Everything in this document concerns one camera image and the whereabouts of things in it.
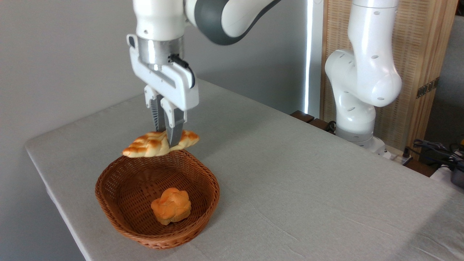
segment round bread roll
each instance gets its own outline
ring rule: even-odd
[[[169,188],[163,192],[161,198],[151,202],[151,209],[156,219],[163,225],[179,222],[190,215],[191,203],[187,191]]]

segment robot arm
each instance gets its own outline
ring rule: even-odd
[[[156,131],[179,143],[187,111],[199,103],[195,75],[183,58],[188,22],[212,42],[240,41],[280,0],[133,0],[136,35],[128,35],[134,73],[143,80]]]
[[[337,136],[379,155],[385,144],[373,137],[374,106],[392,103],[401,90],[392,52],[398,2],[353,0],[348,23],[353,50],[333,52],[325,65],[335,97]]]
[[[240,41],[280,0],[187,0],[188,20],[218,45]]]

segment basket rim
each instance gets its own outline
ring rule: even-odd
[[[180,152],[185,154],[187,157],[191,158],[194,162],[196,162],[198,166],[204,170],[203,175],[213,180],[214,188],[217,191],[217,197],[213,197],[212,203],[208,206],[208,208],[206,209],[206,212],[203,215],[201,215],[200,218],[198,218],[196,221],[192,222],[191,224],[189,224],[188,226],[184,227],[181,230],[177,230],[177,231],[174,231],[168,234],[163,234],[163,235],[146,235],[146,234],[137,233],[133,231],[132,229],[129,229],[128,227],[116,221],[116,218],[114,217],[114,212],[108,207],[108,201],[106,200],[105,197],[103,197],[103,187],[101,186],[101,183],[105,180],[109,170],[114,168],[121,161],[130,159],[126,156],[120,156],[119,158],[111,162],[102,172],[102,174],[98,177],[96,187],[95,187],[95,194],[97,196],[97,200],[100,203],[100,206],[104,210],[103,212],[105,213],[105,215],[107,216],[111,224],[114,226],[114,228],[118,230],[121,234],[127,237],[130,237],[130,238],[133,238],[133,239],[139,238],[141,240],[151,240],[151,241],[156,240],[157,243],[163,243],[163,242],[172,241],[173,239],[176,239],[176,238],[185,237],[191,234],[192,231],[195,231],[198,228],[204,226],[204,224],[209,221],[209,218],[211,217],[211,215],[213,214],[214,210],[216,209],[219,203],[220,191],[219,191],[218,181],[216,177],[214,176],[214,174],[203,163],[201,163],[197,158],[195,158],[188,151],[177,150],[177,151],[172,151],[170,153],[180,153]]]

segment brown basket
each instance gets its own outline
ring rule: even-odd
[[[188,218],[161,225],[150,204],[168,188],[186,190]],[[119,157],[100,175],[98,202],[119,233],[148,248],[167,249],[189,242],[205,228],[219,201],[216,177],[186,150],[150,158]]]

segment wooden panel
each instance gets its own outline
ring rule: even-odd
[[[351,49],[348,20],[351,0],[327,0],[324,17],[323,61],[335,50]],[[403,87],[390,105],[376,108],[374,134],[402,150],[423,138],[435,91],[416,98],[420,87],[440,74],[458,0],[401,0],[393,29],[393,58]],[[322,74],[321,116],[335,120],[332,88]]]

